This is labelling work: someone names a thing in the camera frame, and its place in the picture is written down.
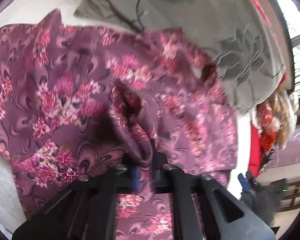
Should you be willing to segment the purple floral shirt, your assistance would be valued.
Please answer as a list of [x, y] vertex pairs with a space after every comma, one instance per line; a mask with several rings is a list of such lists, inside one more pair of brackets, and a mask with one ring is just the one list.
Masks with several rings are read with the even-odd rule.
[[134, 194], [117, 205], [117, 239], [171, 239], [168, 194], [153, 194], [153, 152], [223, 186], [237, 164], [236, 111], [205, 48], [181, 29], [141, 35], [62, 23], [0, 28], [0, 155], [34, 215], [82, 174], [131, 157]]

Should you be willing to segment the red cushion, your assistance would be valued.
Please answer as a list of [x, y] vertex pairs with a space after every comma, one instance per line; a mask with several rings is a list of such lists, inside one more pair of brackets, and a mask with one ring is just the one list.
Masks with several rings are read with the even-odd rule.
[[260, 172], [260, 165], [263, 158], [261, 148], [261, 137], [258, 130], [253, 125], [251, 126], [251, 145], [250, 145], [250, 159], [248, 170], [252, 172], [254, 177], [258, 177]]

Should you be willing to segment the plastic bag of toys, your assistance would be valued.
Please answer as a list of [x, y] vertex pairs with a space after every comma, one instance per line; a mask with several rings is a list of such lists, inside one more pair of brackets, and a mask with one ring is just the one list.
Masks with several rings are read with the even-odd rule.
[[263, 152], [270, 152], [274, 146], [281, 150], [286, 148], [288, 139], [296, 129], [298, 109], [298, 96], [288, 94], [282, 85], [256, 106], [252, 121]]

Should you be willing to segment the white quilted mattress cover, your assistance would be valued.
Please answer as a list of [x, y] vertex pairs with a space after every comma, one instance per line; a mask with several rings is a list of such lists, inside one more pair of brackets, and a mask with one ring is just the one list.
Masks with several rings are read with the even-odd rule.
[[[66, 25], [99, 25], [97, 20], [76, 18], [74, 11], [81, 0], [14, 0], [0, 13], [0, 27], [14, 23], [37, 23], [53, 9], [60, 9], [62, 21]], [[242, 187], [237, 179], [248, 169], [251, 145], [250, 116], [237, 115], [238, 155], [237, 166], [230, 173], [228, 191], [240, 198]], [[12, 233], [22, 222], [25, 215], [21, 208], [10, 166], [0, 157], [0, 224]]]

